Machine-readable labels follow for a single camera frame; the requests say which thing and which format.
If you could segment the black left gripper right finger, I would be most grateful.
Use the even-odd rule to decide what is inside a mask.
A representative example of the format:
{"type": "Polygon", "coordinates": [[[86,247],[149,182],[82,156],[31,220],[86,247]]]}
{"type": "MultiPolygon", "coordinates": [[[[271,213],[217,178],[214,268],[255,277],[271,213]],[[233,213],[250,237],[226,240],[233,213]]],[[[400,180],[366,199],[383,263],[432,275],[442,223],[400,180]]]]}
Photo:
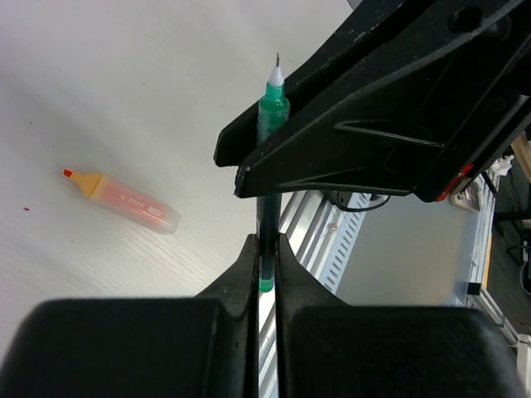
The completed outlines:
{"type": "Polygon", "coordinates": [[[499,329],[451,306],[351,306],[276,244],[278,389],[282,397],[520,397],[499,329]]]}

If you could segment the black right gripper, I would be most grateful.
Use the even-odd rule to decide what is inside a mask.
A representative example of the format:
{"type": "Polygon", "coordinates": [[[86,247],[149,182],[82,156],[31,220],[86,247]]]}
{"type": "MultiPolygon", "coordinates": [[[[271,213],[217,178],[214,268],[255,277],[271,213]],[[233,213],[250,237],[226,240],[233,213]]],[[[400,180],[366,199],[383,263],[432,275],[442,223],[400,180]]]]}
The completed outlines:
{"type": "Polygon", "coordinates": [[[530,3],[431,1],[238,165],[235,193],[465,187],[530,122],[530,3]]]}

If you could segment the green fineliner pen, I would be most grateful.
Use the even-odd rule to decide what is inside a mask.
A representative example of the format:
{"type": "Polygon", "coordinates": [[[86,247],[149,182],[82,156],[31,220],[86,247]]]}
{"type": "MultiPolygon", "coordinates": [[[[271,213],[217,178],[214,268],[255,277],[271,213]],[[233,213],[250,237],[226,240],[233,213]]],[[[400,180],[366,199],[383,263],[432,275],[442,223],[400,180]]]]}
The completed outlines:
{"type": "MultiPolygon", "coordinates": [[[[258,101],[257,145],[262,145],[282,127],[290,115],[290,102],[285,97],[285,78],[280,67],[280,54],[266,82],[265,93],[258,101]]],[[[259,239],[259,290],[268,293],[274,287],[275,242],[279,235],[281,195],[256,199],[256,232],[259,239]]]]}

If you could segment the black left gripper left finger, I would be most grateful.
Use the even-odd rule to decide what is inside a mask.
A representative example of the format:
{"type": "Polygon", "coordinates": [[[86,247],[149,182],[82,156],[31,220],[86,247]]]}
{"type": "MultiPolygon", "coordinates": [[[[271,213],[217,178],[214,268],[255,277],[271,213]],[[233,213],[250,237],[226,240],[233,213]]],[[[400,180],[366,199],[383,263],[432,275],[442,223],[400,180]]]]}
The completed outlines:
{"type": "Polygon", "coordinates": [[[23,320],[4,397],[255,397],[257,239],[191,298],[56,299],[23,320]]]}

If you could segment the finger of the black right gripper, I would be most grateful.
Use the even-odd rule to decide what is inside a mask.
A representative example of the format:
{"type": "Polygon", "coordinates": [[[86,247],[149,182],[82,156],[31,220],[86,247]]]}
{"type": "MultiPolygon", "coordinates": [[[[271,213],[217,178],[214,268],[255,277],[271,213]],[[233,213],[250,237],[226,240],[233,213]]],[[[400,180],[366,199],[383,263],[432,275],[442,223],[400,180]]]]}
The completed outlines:
{"type": "MultiPolygon", "coordinates": [[[[290,110],[299,112],[341,75],[409,27],[428,0],[360,2],[322,46],[285,80],[290,110]]],[[[258,104],[231,121],[218,135],[213,155],[218,167],[240,165],[256,147],[258,104]]]]}

